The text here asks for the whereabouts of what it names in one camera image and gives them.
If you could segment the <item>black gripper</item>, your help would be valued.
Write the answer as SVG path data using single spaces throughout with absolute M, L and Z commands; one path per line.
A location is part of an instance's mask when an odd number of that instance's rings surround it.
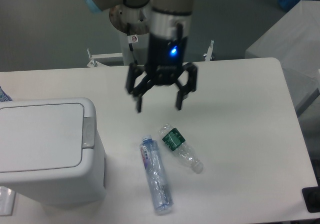
M 197 90 L 198 67 L 193 62 L 183 65 L 188 37 L 180 40 L 163 39 L 155 34 L 150 34 L 148 42 L 147 62 L 139 66 L 132 62 L 129 65 L 125 89 L 132 95 L 136 102 L 136 111 L 141 113 L 143 95 L 154 85 L 178 87 L 175 107 L 182 109 L 183 100 L 190 92 Z M 179 81 L 182 73 L 188 73 L 185 85 Z M 139 76 L 145 73 L 142 80 L 135 85 Z

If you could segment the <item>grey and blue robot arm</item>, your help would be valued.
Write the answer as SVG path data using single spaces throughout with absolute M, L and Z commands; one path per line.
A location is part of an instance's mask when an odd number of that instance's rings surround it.
M 194 0 L 84 0 L 89 9 L 99 13 L 116 6 L 121 10 L 127 36 L 137 36 L 134 27 L 144 24 L 149 34 L 147 60 L 141 65 L 128 42 L 133 61 L 129 64 L 126 90 L 141 112 L 143 95 L 153 86 L 178 87 L 175 107 L 182 109 L 183 100 L 197 89 L 198 68 L 184 63 L 192 20 Z

